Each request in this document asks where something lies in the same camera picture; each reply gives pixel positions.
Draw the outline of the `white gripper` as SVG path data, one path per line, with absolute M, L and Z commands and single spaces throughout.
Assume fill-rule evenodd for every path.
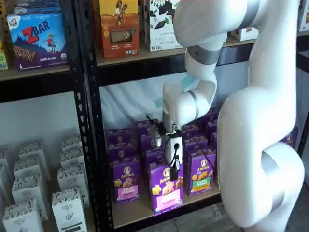
M 180 165 L 183 163 L 183 140 L 181 136 L 169 135 L 166 139 L 166 163 L 171 167 L 171 180 L 177 180 Z

